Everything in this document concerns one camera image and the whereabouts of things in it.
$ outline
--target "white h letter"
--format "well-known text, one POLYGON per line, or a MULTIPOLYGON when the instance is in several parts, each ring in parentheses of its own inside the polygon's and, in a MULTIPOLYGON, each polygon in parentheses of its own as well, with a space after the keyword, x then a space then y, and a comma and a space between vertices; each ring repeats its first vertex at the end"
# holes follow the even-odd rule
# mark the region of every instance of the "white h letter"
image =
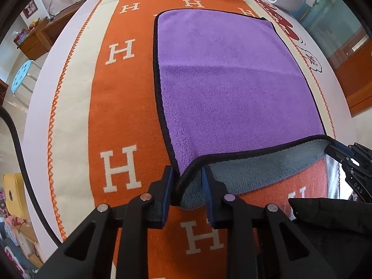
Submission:
POLYGON ((254 15, 253 15, 253 12, 251 12, 250 10, 243 10, 242 8, 240 8, 240 7, 238 7, 238 9, 240 9, 241 10, 241 12, 243 13, 243 14, 245 14, 246 16, 251 16, 251 17, 254 17, 254 15))
POLYGON ((132 43, 135 41, 135 39, 125 41, 126 43, 126 48, 115 50, 115 47, 118 46, 119 44, 112 44, 109 46, 110 48, 110 58, 106 62, 106 65, 112 64, 116 62, 116 59, 114 59, 114 55, 117 53, 121 52, 126 52, 126 55, 123 57, 123 60, 129 59, 131 57, 134 57, 134 54, 132 54, 132 43))
POLYGON ((200 1, 194 0, 196 3, 190 3, 190 0, 183 0, 188 7, 193 7, 193 5, 197 5, 199 8, 204 8, 204 6, 200 3, 200 1))
POLYGON ((137 182, 136 180, 136 173, 134 171, 134 158, 133 158, 133 151, 137 150, 137 146, 130 146, 122 148, 123 154, 126 154, 127 158, 127 165, 126 166, 119 166, 117 168, 110 167, 110 156, 113 156, 112 151, 101 152, 101 158, 103 158, 103 162, 105 164, 105 176, 106 176, 106 186, 103 188, 105 193, 109 192, 116 192, 118 190, 117 186, 113 186, 111 175, 118 174, 118 173, 129 173, 129 183, 126 184, 127 190, 135 189, 142 187, 141 182, 137 182))
POLYGON ((139 4, 139 2, 138 3, 133 3, 134 6, 131 6, 131 7, 128 7, 129 5, 122 6, 123 10, 119 13, 126 13, 126 10, 131 9, 131 8, 132 8, 132 10, 137 10, 137 9, 139 9, 138 4, 139 4))
MULTIPOLYGON (((306 187, 302 187, 300 189, 300 193, 301 193, 301 198, 305 198, 305 191, 306 191, 306 187)), ((288 198, 295 198, 296 196, 296 192, 293 192, 293 193, 289 193, 288 194, 288 198)), ((296 217, 293 215, 293 209, 291 207, 291 213, 289 214, 289 219, 290 220, 293 220, 295 219, 296 217)))
POLYGON ((224 244, 219 243, 219 236, 218 231, 216 229, 212 229, 211 233, 208 234, 201 234, 201 235, 194 235, 194 232, 192 231, 192 227, 196 226, 195 221, 189 221, 188 223, 181 223, 181 227, 186 229, 187 234, 187 240, 189 242, 189 250, 186 251, 186 254, 196 254, 200 253, 201 250, 196 248, 195 241, 207 239, 207 238, 213 238, 213 245, 209 248, 212 250, 222 249, 224 247, 224 244))

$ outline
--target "floor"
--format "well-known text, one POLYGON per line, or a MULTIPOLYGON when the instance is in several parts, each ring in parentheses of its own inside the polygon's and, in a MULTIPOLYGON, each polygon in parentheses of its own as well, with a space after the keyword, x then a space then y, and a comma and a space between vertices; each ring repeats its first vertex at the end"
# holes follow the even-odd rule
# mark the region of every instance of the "floor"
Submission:
MULTIPOLYGON (((40 67, 42 67, 47 56, 48 53, 38 58, 35 62, 40 67)), ((28 58, 23 53, 20 53, 9 74, 7 81, 9 85, 12 84, 14 76, 17 73, 18 69, 27 60, 28 58)), ((39 75, 39 71, 40 70, 36 66, 31 66, 29 72, 33 76, 37 77, 39 75)), ((33 81, 31 78, 26 78, 24 83, 30 89, 33 89, 35 86, 35 81, 33 81)), ((28 105, 30 103, 31 93, 24 87, 21 86, 16 94, 24 104, 28 105)), ((9 112, 10 116, 12 117, 17 128, 19 139, 22 143, 27 118, 27 108, 13 96, 12 92, 10 91, 10 86, 5 95, 3 107, 9 112)), ((4 173, 19 173, 20 170, 12 138, 10 136, 9 129, 3 122, 3 120, 0 120, 0 144, 0 177, 2 177, 4 173)))

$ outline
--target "white wall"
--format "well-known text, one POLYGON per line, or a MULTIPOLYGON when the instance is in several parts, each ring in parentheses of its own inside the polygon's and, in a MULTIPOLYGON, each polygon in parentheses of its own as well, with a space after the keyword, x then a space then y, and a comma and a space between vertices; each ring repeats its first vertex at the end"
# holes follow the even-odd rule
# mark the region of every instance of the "white wall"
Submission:
POLYGON ((358 143, 372 148, 372 107, 353 117, 358 143))
POLYGON ((4 82, 7 81, 9 73, 20 54, 20 50, 17 49, 13 40, 16 37, 16 32, 21 31, 22 28, 27 28, 27 26, 21 16, 18 16, 0 44, 0 79, 4 82))
POLYGON ((45 8, 44 4, 43 4, 43 1, 42 0, 33 0, 36 4, 36 6, 38 7, 38 10, 33 13, 29 18, 26 18, 25 14, 23 12, 21 12, 21 17, 22 19, 25 21, 25 23, 27 24, 27 26, 30 26, 30 24, 32 23, 33 20, 35 19, 44 19, 45 17, 48 17, 50 18, 48 12, 47 12, 47 9, 45 8))

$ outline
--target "black cable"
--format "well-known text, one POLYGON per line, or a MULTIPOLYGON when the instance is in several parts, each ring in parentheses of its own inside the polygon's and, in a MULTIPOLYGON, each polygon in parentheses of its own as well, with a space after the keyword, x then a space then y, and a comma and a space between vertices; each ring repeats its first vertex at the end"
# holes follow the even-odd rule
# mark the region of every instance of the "black cable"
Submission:
POLYGON ((37 251, 37 249, 36 249, 35 243, 33 244, 33 249, 34 249, 35 256, 37 257, 37 259, 39 259, 39 261, 40 261, 42 264, 44 264, 43 261, 42 261, 41 258, 40 258, 40 255, 38 254, 38 251, 37 251))
POLYGON ((26 190, 28 192, 28 195, 30 196, 32 205, 35 209, 36 214, 38 215, 41 224, 45 228, 46 232, 52 238, 53 242, 57 245, 61 245, 61 241, 58 239, 56 234, 53 232, 52 228, 50 227, 49 223, 47 222, 40 206, 38 203, 38 200, 36 199, 35 193, 33 192, 32 185, 30 182, 30 179, 27 174, 26 170, 26 165, 25 165, 25 160, 23 159, 23 154, 22 154, 22 149, 21 149, 21 144, 19 142, 18 134, 17 134, 17 129, 13 123, 13 120, 10 116, 10 114, 4 109, 4 107, 0 107, 0 117, 4 120, 6 125, 9 128, 10 134, 12 136, 13 144, 14 144, 14 149, 16 150, 16 155, 17 155, 17 160, 19 164, 19 168, 22 173, 23 181, 26 186, 26 190))
POLYGON ((18 228, 18 233, 19 233, 19 231, 21 230, 21 226, 22 226, 22 224, 24 224, 26 221, 27 221, 27 219, 25 219, 25 220, 21 223, 21 225, 20 225, 19 228, 18 228))
POLYGON ((50 0, 50 3, 49 3, 49 7, 48 7, 48 13, 49 13, 49 16, 55 16, 55 15, 52 15, 51 13, 50 13, 50 6, 52 6, 52 2, 53 2, 53 0, 50 0))

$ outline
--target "wooden cabinet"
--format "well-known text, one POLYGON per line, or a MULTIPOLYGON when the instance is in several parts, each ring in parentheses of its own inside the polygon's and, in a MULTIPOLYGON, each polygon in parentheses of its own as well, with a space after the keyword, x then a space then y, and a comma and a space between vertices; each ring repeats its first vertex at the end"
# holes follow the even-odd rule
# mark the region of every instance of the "wooden cabinet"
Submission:
POLYGON ((372 41, 359 30, 329 59, 351 115, 372 106, 372 41))
POLYGON ((39 24, 30 31, 27 38, 18 46, 18 48, 30 60, 36 60, 47 53, 53 43, 44 35, 43 30, 49 23, 48 18, 44 18, 39 24))
POLYGON ((3 105, 6 90, 8 89, 8 84, 0 80, 0 106, 3 105))

